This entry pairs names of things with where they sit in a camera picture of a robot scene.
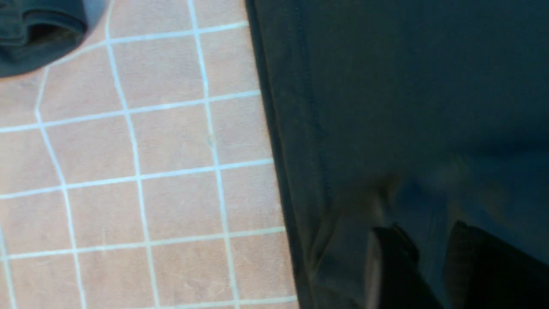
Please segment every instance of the tiled floor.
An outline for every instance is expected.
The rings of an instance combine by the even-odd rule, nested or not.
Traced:
[[[111,0],[0,102],[0,308],[298,307],[243,0]]]

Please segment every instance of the floor tile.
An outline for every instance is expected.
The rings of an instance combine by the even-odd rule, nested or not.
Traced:
[[[88,309],[153,307],[145,248],[79,254]]]
[[[299,309],[298,302],[279,302],[277,304],[264,304],[264,305],[245,305],[240,306],[241,309]]]
[[[231,246],[240,298],[295,295],[285,233],[232,238]]]
[[[144,241],[136,182],[71,189],[69,200],[77,247]]]
[[[0,224],[9,254],[71,247],[61,191],[0,200]]]
[[[223,233],[214,172],[143,181],[151,240]]]
[[[210,96],[259,89],[248,27],[200,36]]]
[[[39,130],[0,134],[0,194],[59,185]]]
[[[69,184],[135,175],[122,116],[53,126],[47,132]]]
[[[3,262],[0,262],[0,309],[11,309],[8,283],[5,280]]]
[[[210,108],[221,164],[272,157],[260,96],[218,101]]]
[[[130,108],[204,97],[193,36],[122,43],[113,49]]]
[[[187,1],[117,0],[110,19],[110,36],[134,36],[192,28]]]
[[[36,123],[35,108],[43,70],[0,82],[0,128]]]
[[[153,247],[162,306],[232,300],[223,240]]]
[[[199,28],[238,23],[248,20],[244,0],[194,1]]]
[[[230,231],[284,226],[273,164],[221,172]]]
[[[43,121],[120,110],[106,47],[50,68],[40,105]]]
[[[132,115],[141,173],[214,164],[203,104]]]
[[[18,309],[80,308],[73,255],[11,260]]]

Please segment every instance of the folded fabric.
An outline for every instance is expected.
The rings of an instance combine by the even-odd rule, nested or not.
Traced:
[[[82,0],[0,0],[0,77],[33,71],[69,53],[87,27]]]

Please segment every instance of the white grout line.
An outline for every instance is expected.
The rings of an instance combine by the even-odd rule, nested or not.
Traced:
[[[254,160],[254,161],[223,164],[219,166],[219,169],[224,170],[224,169],[233,169],[233,168],[241,168],[241,167],[252,167],[252,166],[272,164],[272,163],[273,163],[272,158],[260,159],[260,160]],[[179,175],[188,175],[188,174],[213,172],[213,171],[215,171],[215,167],[199,167],[199,168],[191,168],[191,169],[173,170],[171,172],[143,174],[139,178],[141,180],[146,180],[146,179],[173,177],[173,176],[179,176]],[[137,181],[137,179],[138,179],[137,176],[128,176],[128,177],[121,177],[121,178],[87,181],[85,183],[66,184],[66,188],[77,189],[77,188],[83,188],[83,187],[127,183],[130,181]],[[36,194],[42,194],[42,193],[48,193],[48,192],[55,192],[60,190],[61,190],[61,186],[55,186],[55,187],[47,187],[47,188],[36,189],[36,190],[21,191],[21,192],[10,193],[10,194],[0,194],[0,200],[9,200],[11,198],[18,198],[18,197],[24,197],[24,196],[30,196],[30,195],[36,195]]]
[[[284,231],[286,231],[285,227],[275,227],[275,228],[261,229],[257,231],[232,232],[232,233],[229,233],[229,235],[231,238],[236,238],[236,237],[259,236],[259,235],[266,235],[266,234],[281,233]]]
[[[120,43],[130,43],[130,42],[141,42],[149,40],[159,40],[162,38],[172,38],[172,37],[183,37],[193,35],[192,30],[186,31],[173,31],[173,32],[163,32],[158,34],[146,34],[146,35],[136,35],[136,36],[126,36],[109,39],[110,44],[120,44]]]
[[[230,93],[228,95],[212,97],[212,98],[209,99],[209,101],[210,102],[217,102],[217,101],[224,101],[224,100],[232,100],[232,99],[235,99],[235,98],[247,98],[247,97],[258,96],[260,94],[261,94],[261,92],[259,90],[244,91],[244,92]],[[129,112],[130,114],[137,114],[137,113],[146,113],[146,112],[153,112],[153,111],[164,111],[166,109],[178,108],[178,107],[184,107],[184,106],[192,106],[192,105],[197,105],[197,104],[203,104],[205,102],[206,102],[205,99],[200,99],[200,100],[193,100],[193,101],[166,103],[166,104],[151,105],[151,106],[145,106],[145,107],[129,108],[127,112]],[[89,120],[97,120],[97,119],[103,119],[103,118],[123,116],[125,114],[126,114],[125,111],[113,111],[113,112],[86,115],[86,116],[80,116],[80,117],[74,117],[74,118],[67,118],[67,119],[62,119],[62,120],[42,122],[42,124],[45,127],[48,128],[48,127],[51,127],[51,126],[58,126],[58,125],[65,125],[65,124],[70,124],[70,123],[85,122],[85,121],[89,121]],[[40,126],[38,126],[38,124],[6,126],[6,127],[3,127],[3,128],[0,128],[0,134],[1,133],[9,133],[9,132],[17,132],[17,131],[36,130],[36,129],[39,129],[39,128],[40,128]]]
[[[128,111],[130,112],[130,114],[146,113],[146,112],[153,112],[153,111],[164,111],[166,109],[171,109],[171,108],[198,105],[204,102],[205,102],[204,99],[200,99],[200,100],[193,100],[193,101],[166,103],[166,104],[160,104],[160,105],[151,105],[151,106],[145,106],[145,107],[132,108],[132,109],[129,109]]]
[[[57,176],[59,177],[59,181],[61,182],[61,191],[63,192],[63,198],[65,199],[65,208],[66,208],[67,222],[69,227],[70,242],[71,242],[72,249],[74,250],[76,249],[76,239],[74,236],[74,226],[72,225],[72,214],[71,214],[70,203],[69,203],[69,194],[67,193],[65,176],[63,176],[61,165],[59,165],[59,161],[55,156],[52,143],[49,141],[48,133],[46,132],[46,127],[42,123],[42,116],[40,116],[40,104],[42,104],[42,97],[44,95],[44,88],[46,87],[46,80],[48,79],[48,73],[49,73],[49,67],[46,67],[44,70],[44,77],[42,78],[42,83],[40,84],[40,89],[38,90],[38,99],[36,100],[36,109],[35,109],[36,120],[38,121],[38,126],[40,127],[40,131],[42,132],[44,143],[46,144],[46,148],[48,149],[49,156],[52,160],[53,166],[55,167],[55,172],[57,173]],[[82,286],[82,276],[80,273],[80,263],[78,261],[78,255],[76,254],[76,252],[73,253],[72,255],[74,257],[74,264],[76,268],[76,283],[80,291],[80,303],[81,303],[82,309],[86,309],[86,295],[84,292],[84,288]]]
[[[56,60],[55,62],[50,64],[49,67],[54,66],[54,65],[58,65],[58,64],[61,64],[61,63],[69,62],[69,61],[75,59],[76,57],[80,56],[81,54],[92,51],[92,50],[94,50],[98,47],[105,46],[105,44],[106,44],[106,42],[102,41],[102,42],[99,42],[99,43],[95,43],[95,44],[86,46],[83,49],[78,49],[78,50],[68,54],[67,56],[65,56],[63,58],[61,58],[59,60]]]
[[[15,292],[13,289],[12,270],[9,264],[8,251],[5,248],[5,238],[2,227],[0,227],[0,254],[2,255],[2,264],[4,267],[5,282],[8,286],[9,301],[12,305],[12,309],[17,309],[17,300],[15,298]]]
[[[202,83],[204,88],[204,98],[206,99],[205,102],[205,108],[206,108],[206,116],[208,118],[208,131],[210,133],[210,136],[213,136],[213,145],[211,147],[212,155],[214,157],[214,167],[215,167],[215,175],[217,179],[217,190],[219,193],[219,204],[220,204],[220,210],[221,210],[221,223],[223,225],[223,234],[225,238],[225,251],[227,252],[227,264],[229,268],[229,282],[231,284],[232,292],[233,292],[233,300],[234,300],[234,308],[240,309],[240,303],[239,303],[239,295],[238,295],[238,285],[236,282],[236,276],[234,275],[234,264],[233,264],[233,257],[231,252],[231,240],[229,238],[229,227],[228,227],[228,221],[227,221],[227,211],[225,209],[225,193],[223,191],[223,181],[221,179],[221,171],[219,169],[219,157],[217,155],[217,146],[215,141],[215,135],[214,135],[214,128],[212,125],[211,120],[211,112],[210,112],[210,102],[209,102],[209,84],[208,84],[208,75],[206,72],[206,65],[204,63],[204,54],[202,52],[202,45],[200,43],[200,31],[198,29],[198,22],[197,22],[197,15],[194,10],[194,3],[193,0],[187,0],[189,5],[189,13],[191,15],[191,22],[193,25],[193,33],[194,33],[194,40],[197,44],[197,52],[198,52],[198,62],[200,64],[200,73],[202,75]]]
[[[275,297],[268,299],[241,299],[239,303],[241,305],[270,305],[270,304],[283,304],[285,302],[297,301],[296,295],[287,297]],[[236,302],[234,300],[229,301],[214,301],[214,302],[200,302],[197,304],[180,304],[176,306],[164,306],[162,309],[195,309],[195,308],[214,308],[214,307],[227,307],[234,306]],[[135,309],[152,309],[152,308],[135,308]]]
[[[204,33],[212,33],[212,32],[231,30],[231,29],[244,28],[244,27],[247,27],[248,25],[249,25],[248,21],[243,20],[234,24],[221,25],[221,26],[215,26],[215,27],[209,27],[209,28],[200,28],[200,29],[198,27],[195,28],[193,25],[193,29],[196,29],[196,32],[198,32],[198,34],[204,34]]]
[[[67,188],[76,189],[76,188],[82,188],[82,187],[94,187],[94,186],[103,186],[103,185],[110,185],[110,184],[128,183],[130,181],[137,181],[137,177],[129,176],[129,177],[111,178],[111,179],[105,179],[105,180],[87,181],[85,183],[68,184]]]
[[[298,300],[297,296],[277,297],[271,299],[245,299],[241,300],[242,305],[264,305],[264,304],[278,304],[281,302],[291,302]]]
[[[16,193],[1,194],[0,200],[9,200],[10,198],[18,198],[18,197],[24,197],[24,196],[30,196],[30,195],[36,195],[36,194],[42,194],[42,193],[48,193],[48,192],[55,192],[60,190],[61,190],[61,186],[55,186],[55,187],[47,187],[47,188],[36,189],[36,190],[21,191]]]
[[[251,230],[251,231],[238,231],[228,233],[229,238],[237,238],[244,236],[258,236],[258,235],[267,235],[267,234],[276,234],[286,231],[285,227],[275,227],[269,229],[260,229],[260,230]],[[109,250],[123,250],[123,249],[135,249],[135,248],[144,248],[147,246],[165,246],[165,245],[174,245],[181,244],[184,242],[195,242],[195,241],[207,241],[215,239],[225,239],[225,233],[222,234],[210,234],[210,235],[200,235],[200,236],[189,236],[182,238],[171,238],[163,240],[154,240],[150,242],[133,242],[130,244],[118,244],[118,245],[106,245],[106,246],[94,246],[86,248],[76,248],[76,249],[63,249],[63,250],[52,250],[52,251],[40,251],[40,252],[28,252],[28,253],[17,253],[12,255],[4,255],[5,260],[18,260],[22,258],[34,258],[34,257],[43,257],[43,256],[53,256],[53,255],[66,255],[72,253],[85,253],[85,252],[97,252],[97,251],[109,251]]]
[[[214,170],[215,170],[215,167],[199,167],[199,168],[193,168],[193,169],[180,169],[180,170],[173,170],[171,172],[162,172],[162,173],[142,175],[141,179],[146,180],[146,179],[154,179],[154,178],[173,177],[173,176],[180,176],[180,175],[212,172]]]
[[[78,123],[78,122],[85,122],[90,120],[97,120],[97,119],[103,119],[103,118],[111,118],[116,116],[123,116],[124,111],[115,111],[115,112],[106,112],[101,114],[94,114],[94,115],[86,115],[81,117],[74,117],[74,118],[68,118],[63,120],[56,120],[51,122],[45,122],[45,127],[50,126],[57,126],[57,125],[64,125],[64,124],[70,124],[70,123]]]
[[[27,131],[27,130],[36,130],[38,129],[38,124],[25,124],[17,126],[5,126],[0,128],[0,133],[9,133],[9,132],[18,132],[18,131]]]
[[[147,248],[147,260],[149,263],[149,273],[150,273],[150,284],[153,289],[153,298],[154,298],[154,305],[156,308],[160,308],[160,300],[158,297],[158,286],[156,284],[156,274],[154,272],[154,260],[153,260],[153,253],[150,248],[150,238],[149,238],[149,228],[147,225],[147,215],[145,213],[145,204],[143,201],[143,185],[141,183],[141,168],[139,166],[139,152],[138,152],[138,145],[137,145],[137,139],[136,134],[133,128],[132,119],[130,117],[130,113],[128,111],[128,104],[126,102],[126,97],[124,95],[124,91],[122,89],[122,85],[120,83],[120,76],[118,75],[118,69],[116,67],[116,59],[114,56],[113,47],[110,44],[110,19],[113,12],[113,6],[114,6],[115,0],[112,0],[110,2],[109,11],[107,13],[107,22],[105,23],[105,38],[107,40],[107,51],[109,53],[109,60],[110,60],[110,66],[113,71],[113,78],[114,78],[114,85],[116,88],[116,91],[118,92],[118,95],[120,97],[120,102],[122,103],[122,107],[124,109],[124,115],[126,117],[126,122],[128,125],[128,130],[130,132],[130,139],[132,141],[132,148],[133,148],[133,165],[135,166],[135,173],[137,177],[137,192],[139,194],[139,209],[141,210],[141,222],[143,225],[143,235],[145,237],[145,245]]]

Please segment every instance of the dark cloth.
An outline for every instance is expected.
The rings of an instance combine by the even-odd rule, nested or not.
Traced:
[[[82,0],[0,0],[0,77],[64,56],[82,42],[87,27]]]
[[[346,205],[386,175],[548,145],[547,1],[247,6],[302,308],[363,306],[368,218]],[[428,224],[413,235],[426,252],[447,228],[428,196],[400,218]]]

